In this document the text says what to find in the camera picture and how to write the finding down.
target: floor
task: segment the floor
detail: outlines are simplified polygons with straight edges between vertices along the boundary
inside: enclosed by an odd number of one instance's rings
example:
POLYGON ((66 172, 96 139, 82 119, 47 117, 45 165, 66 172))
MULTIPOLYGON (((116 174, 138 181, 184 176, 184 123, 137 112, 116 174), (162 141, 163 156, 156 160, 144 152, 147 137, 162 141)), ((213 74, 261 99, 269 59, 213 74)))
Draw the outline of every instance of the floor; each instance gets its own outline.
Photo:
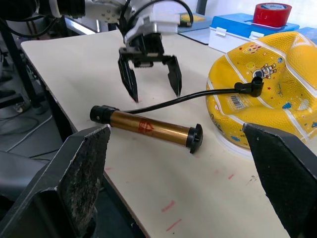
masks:
MULTIPOLYGON (((17 93, 21 93, 27 104, 28 99, 22 87, 22 83, 17 76, 16 71, 12 74, 13 79, 0 83, 0 90, 11 89, 17 93)), ((37 93, 41 92, 41 87, 36 80, 33 80, 34 88, 37 93)), ((10 153, 32 157, 43 161, 53 159, 57 150, 62 145, 62 140, 59 136, 55 122, 51 117, 47 102, 42 102, 46 112, 42 115, 37 115, 30 107, 26 112, 9 120, 1 120, 3 118, 17 115, 17 111, 13 107, 0 109, 0 150, 7 151, 12 146, 21 141, 32 128, 37 124, 43 124, 29 137, 10 150, 10 153)), ((101 191, 96 201, 98 211, 98 237, 99 238, 130 238, 133 237, 131 230, 128 228, 121 214, 117 211, 113 202, 108 197, 105 191, 101 191)))

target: black end cap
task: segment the black end cap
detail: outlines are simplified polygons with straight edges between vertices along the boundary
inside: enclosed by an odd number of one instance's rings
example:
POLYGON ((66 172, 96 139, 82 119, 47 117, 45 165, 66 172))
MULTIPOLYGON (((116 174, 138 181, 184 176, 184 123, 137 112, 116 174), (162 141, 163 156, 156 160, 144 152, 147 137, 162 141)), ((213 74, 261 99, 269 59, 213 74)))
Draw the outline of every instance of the black end cap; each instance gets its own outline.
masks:
POLYGON ((191 154, 194 154, 199 149, 203 142, 203 137, 203 128, 200 124, 197 124, 196 128, 189 128, 186 147, 190 148, 191 154))
POLYGON ((111 115, 113 112, 118 110, 118 108, 106 105, 93 106, 93 108, 90 110, 90 120, 101 124, 111 124, 111 115))

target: white table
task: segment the white table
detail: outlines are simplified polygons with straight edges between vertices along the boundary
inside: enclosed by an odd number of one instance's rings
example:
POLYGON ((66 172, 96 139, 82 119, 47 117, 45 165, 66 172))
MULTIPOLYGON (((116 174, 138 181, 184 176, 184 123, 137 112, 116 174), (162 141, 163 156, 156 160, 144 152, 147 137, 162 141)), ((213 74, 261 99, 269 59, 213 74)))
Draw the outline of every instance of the white table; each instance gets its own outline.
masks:
MULTIPOLYGON (((208 72, 221 52, 174 35, 163 38, 166 54, 177 55, 182 94, 206 88, 208 72)), ((118 31, 22 44, 58 104, 77 130, 94 105, 136 109, 175 98, 167 66, 136 69, 136 105, 121 83, 117 65, 123 46, 118 31)), ((261 186, 254 162, 223 146, 215 135, 205 98, 145 113, 183 126, 200 123, 204 141, 188 149, 111 129, 105 172, 142 230, 151 237, 289 237, 261 186)))

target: red mark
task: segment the red mark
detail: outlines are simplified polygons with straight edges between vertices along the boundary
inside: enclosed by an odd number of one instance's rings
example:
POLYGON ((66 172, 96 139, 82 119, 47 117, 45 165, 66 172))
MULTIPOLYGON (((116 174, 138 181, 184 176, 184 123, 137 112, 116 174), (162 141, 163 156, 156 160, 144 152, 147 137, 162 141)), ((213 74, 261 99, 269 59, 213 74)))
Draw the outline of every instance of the red mark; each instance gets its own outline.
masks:
POLYGON ((181 221, 182 221, 182 219, 179 219, 177 222, 175 222, 173 225, 171 225, 169 228, 167 228, 166 231, 168 232, 169 230, 171 230, 173 227, 175 227, 181 221))
POLYGON ((170 209, 172 206, 174 206, 174 204, 175 204, 175 202, 172 200, 168 206, 162 208, 162 212, 166 212, 168 209, 170 209))
POLYGON ((154 130, 154 127, 146 119, 141 119, 139 123, 139 132, 142 134, 154 130))

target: white container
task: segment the white container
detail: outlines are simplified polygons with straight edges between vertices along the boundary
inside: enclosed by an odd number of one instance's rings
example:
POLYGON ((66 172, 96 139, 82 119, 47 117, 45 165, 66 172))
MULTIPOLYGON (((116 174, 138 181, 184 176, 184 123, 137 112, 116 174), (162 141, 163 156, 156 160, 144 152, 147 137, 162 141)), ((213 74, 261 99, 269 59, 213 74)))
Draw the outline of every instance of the white container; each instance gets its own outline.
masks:
POLYGON ((227 53, 246 42, 255 40, 264 36, 264 34, 252 31, 249 38, 235 35, 227 32, 226 29, 221 27, 212 28, 210 27, 209 44, 210 48, 227 53))

